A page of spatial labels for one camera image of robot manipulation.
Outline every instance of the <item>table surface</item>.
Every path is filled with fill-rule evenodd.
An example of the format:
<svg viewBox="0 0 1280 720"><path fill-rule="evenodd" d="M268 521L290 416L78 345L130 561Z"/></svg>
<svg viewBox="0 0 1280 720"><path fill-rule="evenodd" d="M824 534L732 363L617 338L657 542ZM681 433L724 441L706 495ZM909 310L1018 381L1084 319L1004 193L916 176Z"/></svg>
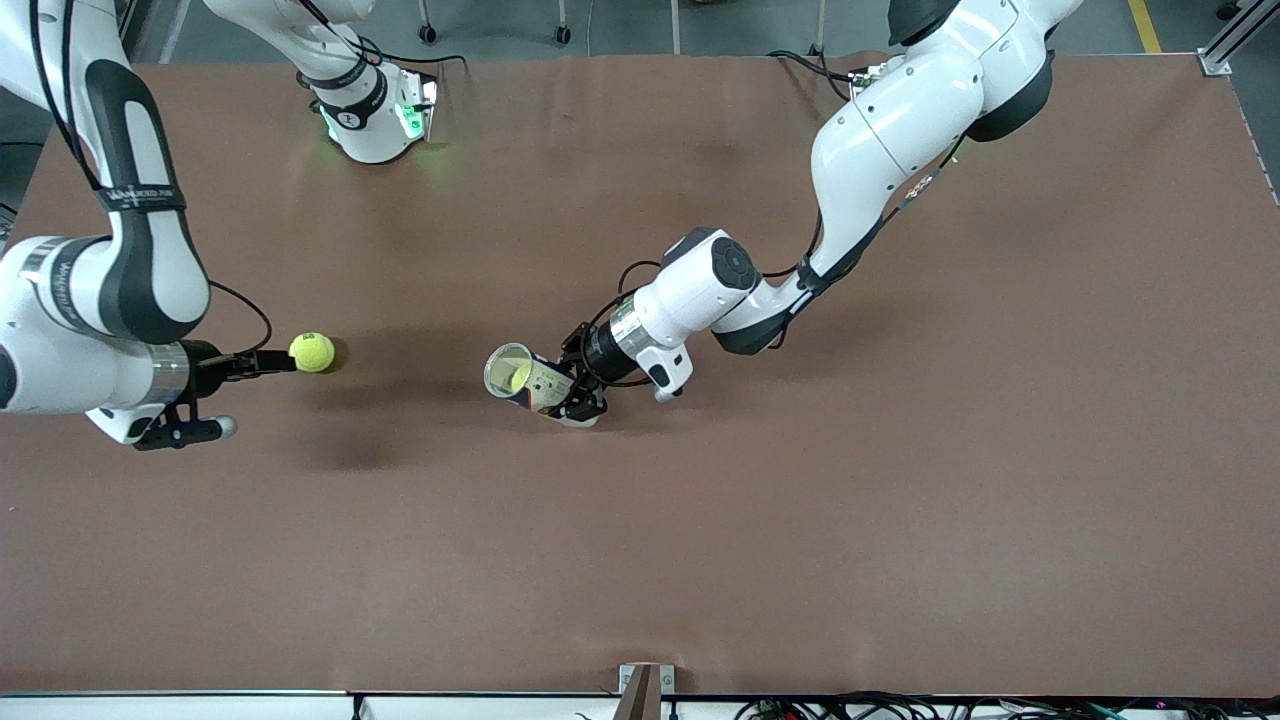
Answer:
<svg viewBox="0 0 1280 720"><path fill-rule="evenodd" d="M1280 647L1280 213L1226 79L1061 58L756 357L594 430L493 400L690 228L804 250L836 108L765 59L452 67L360 167L287 65L145 68L210 274L348 366L221 389L241 433L3 418L0 689L1262 696ZM106 227L46 152L17 237ZM204 337L256 340L216 296Z"/></svg>

